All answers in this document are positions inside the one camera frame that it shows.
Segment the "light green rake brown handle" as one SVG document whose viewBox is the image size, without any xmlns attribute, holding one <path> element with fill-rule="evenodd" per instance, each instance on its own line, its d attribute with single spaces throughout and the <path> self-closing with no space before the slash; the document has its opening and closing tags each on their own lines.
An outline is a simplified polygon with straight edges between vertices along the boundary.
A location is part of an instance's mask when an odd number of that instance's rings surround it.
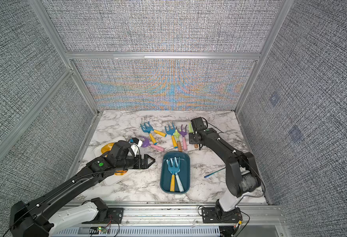
<svg viewBox="0 0 347 237">
<path fill-rule="evenodd" d="M 192 134 L 193 132 L 194 132 L 194 130 L 193 130 L 192 124 L 189 123 L 189 133 Z M 199 145 L 198 144 L 194 144 L 194 148 L 198 149 Z"/>
</svg>

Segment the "purple rake pink handle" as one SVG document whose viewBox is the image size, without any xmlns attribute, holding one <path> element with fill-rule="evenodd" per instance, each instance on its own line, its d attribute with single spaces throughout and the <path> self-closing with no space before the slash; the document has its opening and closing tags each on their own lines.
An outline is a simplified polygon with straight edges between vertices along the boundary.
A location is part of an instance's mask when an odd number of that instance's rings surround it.
<svg viewBox="0 0 347 237">
<path fill-rule="evenodd" d="M 182 136 L 182 145 L 183 145 L 183 150 L 187 151 L 187 142 L 186 142 L 186 135 L 187 135 L 187 125 L 185 127 L 183 127 L 183 125 L 181 125 L 181 127 L 178 129 L 179 134 Z"/>
<path fill-rule="evenodd" d="M 160 147 L 160 146 L 157 146 L 157 145 L 154 145 L 152 143 L 150 143 L 150 140 L 149 138 L 147 137 L 142 137 L 142 145 L 141 145 L 142 148 L 146 148 L 146 147 L 151 147 L 152 149 L 155 149 L 157 151 L 160 151 L 160 152 L 164 152 L 165 149 L 163 147 Z"/>
</svg>

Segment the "light blue rake white handle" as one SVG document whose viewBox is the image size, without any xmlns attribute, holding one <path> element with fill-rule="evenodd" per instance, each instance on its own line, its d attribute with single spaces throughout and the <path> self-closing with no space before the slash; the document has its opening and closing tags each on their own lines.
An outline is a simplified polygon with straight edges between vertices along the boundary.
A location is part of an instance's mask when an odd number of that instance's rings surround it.
<svg viewBox="0 0 347 237">
<path fill-rule="evenodd" d="M 178 173 L 180 172 L 180 159 L 178 159 L 177 157 L 174 158 L 173 167 L 174 167 L 174 174 L 175 174 L 175 177 L 176 177 L 176 181 L 177 181 L 177 185 L 178 185 L 179 191 L 181 193 L 183 193 L 184 192 L 184 187 L 183 187 L 181 179 L 180 179 L 180 177 L 178 175 Z"/>
</svg>

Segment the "teal storage box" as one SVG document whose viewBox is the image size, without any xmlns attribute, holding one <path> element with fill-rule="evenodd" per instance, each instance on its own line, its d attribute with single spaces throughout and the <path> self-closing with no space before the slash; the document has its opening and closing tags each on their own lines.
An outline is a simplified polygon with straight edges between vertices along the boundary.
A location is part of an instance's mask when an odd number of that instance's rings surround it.
<svg viewBox="0 0 347 237">
<path fill-rule="evenodd" d="M 168 194 L 184 194 L 190 188 L 190 158 L 183 152 L 168 152 L 163 156 L 161 189 Z"/>
</svg>

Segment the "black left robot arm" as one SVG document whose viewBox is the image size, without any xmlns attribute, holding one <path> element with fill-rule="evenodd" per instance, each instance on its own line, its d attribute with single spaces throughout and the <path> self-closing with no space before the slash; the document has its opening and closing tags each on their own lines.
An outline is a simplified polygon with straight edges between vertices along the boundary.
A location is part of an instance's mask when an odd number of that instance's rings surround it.
<svg viewBox="0 0 347 237">
<path fill-rule="evenodd" d="M 106 220 L 108 206 L 93 198 L 80 206 L 60 210 L 82 192 L 122 170 L 148 169 L 155 159 L 134 151 L 127 141 L 116 142 L 110 151 L 88 162 L 76 175 L 52 191 L 28 203 L 19 201 L 11 207 L 9 231 L 14 237 L 51 237 L 79 223 Z"/>
</svg>

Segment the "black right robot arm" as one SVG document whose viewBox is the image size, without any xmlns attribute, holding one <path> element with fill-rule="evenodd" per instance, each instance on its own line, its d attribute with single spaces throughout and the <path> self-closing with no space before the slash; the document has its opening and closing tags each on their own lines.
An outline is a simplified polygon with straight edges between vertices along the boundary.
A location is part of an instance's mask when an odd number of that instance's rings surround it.
<svg viewBox="0 0 347 237">
<path fill-rule="evenodd" d="M 190 144 L 207 147 L 218 155 L 225 164 L 227 191 L 217 201 L 216 209 L 221 213 L 233 211 L 245 196 L 262 186 L 255 157 L 244 153 L 227 143 L 202 117 L 191 120 L 193 132 L 189 135 Z"/>
</svg>

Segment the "white rectangular plate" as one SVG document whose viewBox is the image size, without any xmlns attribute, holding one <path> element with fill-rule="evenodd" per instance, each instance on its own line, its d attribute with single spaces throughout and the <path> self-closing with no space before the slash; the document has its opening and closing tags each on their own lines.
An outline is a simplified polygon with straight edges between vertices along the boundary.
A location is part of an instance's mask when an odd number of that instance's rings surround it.
<svg viewBox="0 0 347 237">
<path fill-rule="evenodd" d="M 113 143 L 115 146 L 108 152 L 100 153 L 101 149 L 110 143 Z M 124 137 L 116 137 L 94 149 L 95 158 L 99 157 L 107 163 L 105 168 L 101 168 L 101 165 L 98 165 L 100 171 L 104 171 L 101 174 L 104 176 L 109 174 L 103 181 L 106 186 L 112 186 L 137 171 L 134 169 L 134 148 L 137 152 L 139 151 L 138 146 L 130 144 Z"/>
</svg>

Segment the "blue pen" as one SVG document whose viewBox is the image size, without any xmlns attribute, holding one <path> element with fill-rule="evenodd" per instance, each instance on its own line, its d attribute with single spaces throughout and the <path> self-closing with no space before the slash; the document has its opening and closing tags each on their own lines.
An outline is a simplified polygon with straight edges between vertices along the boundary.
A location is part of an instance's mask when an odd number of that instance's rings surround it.
<svg viewBox="0 0 347 237">
<path fill-rule="evenodd" d="M 224 169 L 226 169 L 226 168 L 224 167 L 224 168 L 219 169 L 219 170 L 217 170 L 217 171 L 214 171 L 214 172 L 212 172 L 212 173 L 210 173 L 210 174 L 207 174 L 207 175 L 204 176 L 204 178 L 208 178 L 208 177 L 210 177 L 210 176 L 212 176 L 212 175 L 214 175 L 214 174 L 216 174 L 216 173 L 218 173 L 218 172 L 220 172 L 220 171 L 222 171 L 222 170 L 224 170 Z"/>
</svg>

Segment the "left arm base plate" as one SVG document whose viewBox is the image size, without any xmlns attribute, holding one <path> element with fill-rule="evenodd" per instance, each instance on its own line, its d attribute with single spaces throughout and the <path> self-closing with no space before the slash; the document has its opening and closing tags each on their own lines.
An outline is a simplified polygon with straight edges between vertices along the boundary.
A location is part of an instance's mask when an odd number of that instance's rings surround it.
<svg viewBox="0 0 347 237">
<path fill-rule="evenodd" d="M 100 210 L 93 220 L 84 222 L 84 224 L 108 224 L 109 222 L 121 224 L 123 216 L 123 208 L 111 207 L 107 210 Z"/>
</svg>

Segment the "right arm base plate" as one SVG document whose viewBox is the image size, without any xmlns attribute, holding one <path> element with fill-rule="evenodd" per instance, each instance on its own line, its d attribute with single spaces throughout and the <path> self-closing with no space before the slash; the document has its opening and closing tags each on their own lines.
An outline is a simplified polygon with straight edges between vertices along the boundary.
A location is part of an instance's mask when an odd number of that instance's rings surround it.
<svg viewBox="0 0 347 237">
<path fill-rule="evenodd" d="M 201 207 L 204 224 L 238 224 L 243 221 L 239 208 L 225 212 L 220 207 Z"/>
</svg>

